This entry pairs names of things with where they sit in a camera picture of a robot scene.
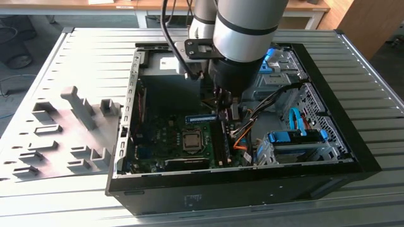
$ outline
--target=motherboard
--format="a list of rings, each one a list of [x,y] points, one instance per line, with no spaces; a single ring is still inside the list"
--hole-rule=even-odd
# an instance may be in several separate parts
[[[211,131],[215,122],[187,123],[186,119],[180,114],[152,116],[146,129],[135,135],[138,145],[130,163],[134,173],[222,167],[215,157],[216,137],[212,137],[218,132]]]

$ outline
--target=blue latch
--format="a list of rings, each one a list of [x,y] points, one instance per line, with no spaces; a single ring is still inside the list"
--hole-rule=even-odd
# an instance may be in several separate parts
[[[275,137],[274,137],[272,133],[268,134],[268,137],[270,137],[270,142],[274,143],[275,142]]]
[[[270,135],[270,142],[275,143],[275,142],[291,142],[291,137],[287,131],[275,131],[272,132]]]
[[[263,65],[262,65],[262,68],[260,68],[260,71],[259,71],[260,74],[270,74],[270,73],[272,73],[272,69],[271,69],[271,67],[268,66],[267,61],[268,61],[268,59],[271,58],[271,56],[274,55],[274,53],[275,53],[275,49],[271,48],[271,49],[267,51],[267,54],[266,54],[266,58],[264,58],[264,61],[263,61]]]
[[[320,130],[320,135],[323,136],[323,139],[327,141],[328,140],[328,134],[324,129]]]

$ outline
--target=orange cable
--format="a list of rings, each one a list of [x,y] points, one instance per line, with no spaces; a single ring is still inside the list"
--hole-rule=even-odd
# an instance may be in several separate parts
[[[250,126],[250,128],[246,130],[246,132],[243,133],[243,135],[242,135],[240,138],[238,139],[238,141],[236,141],[236,143],[235,143],[235,145],[234,145],[234,148],[236,148],[236,146],[238,146],[240,140],[243,139],[243,137],[246,136],[246,134],[247,134],[247,132],[251,130],[251,128],[252,128],[252,126]]]

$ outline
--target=gray floor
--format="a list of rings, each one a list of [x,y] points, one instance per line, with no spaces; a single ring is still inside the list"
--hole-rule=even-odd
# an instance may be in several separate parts
[[[175,27],[184,24],[184,21],[178,21],[178,19],[176,17],[174,18],[174,22],[179,22]],[[64,27],[138,27],[135,16],[56,16],[56,24],[50,24],[46,16],[31,16],[31,20],[36,28],[38,37],[26,41],[26,45],[35,61],[30,67],[20,70],[10,70],[0,63],[0,79],[8,75],[38,74]],[[154,20],[148,20],[148,25],[150,27],[160,27]],[[392,49],[386,45],[371,61],[402,98],[404,98],[403,59],[404,46]],[[34,77],[18,77],[2,82],[3,90],[10,90],[11,95],[8,98],[0,97],[0,136],[12,119],[11,117],[2,119],[2,117],[15,113],[32,81]]]

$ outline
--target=metal workbench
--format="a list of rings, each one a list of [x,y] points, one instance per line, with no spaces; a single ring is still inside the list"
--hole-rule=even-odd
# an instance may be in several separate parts
[[[183,29],[172,29],[171,33],[175,41],[187,38]],[[56,83],[58,78],[68,76],[98,78],[96,87],[87,85],[84,89],[86,97],[96,102],[108,96],[123,103],[135,42],[163,40],[158,29],[78,28],[63,33],[0,140],[0,151],[16,137],[14,129],[26,124],[30,104],[39,98],[35,91],[50,82],[43,78],[52,75]],[[348,184],[318,201],[142,218],[134,217],[118,200],[104,195],[106,174],[23,183],[3,181],[0,223],[212,226],[220,221],[223,223],[215,226],[404,226],[404,104],[400,98],[344,35],[335,31],[280,30],[275,41],[306,45],[383,172]]]

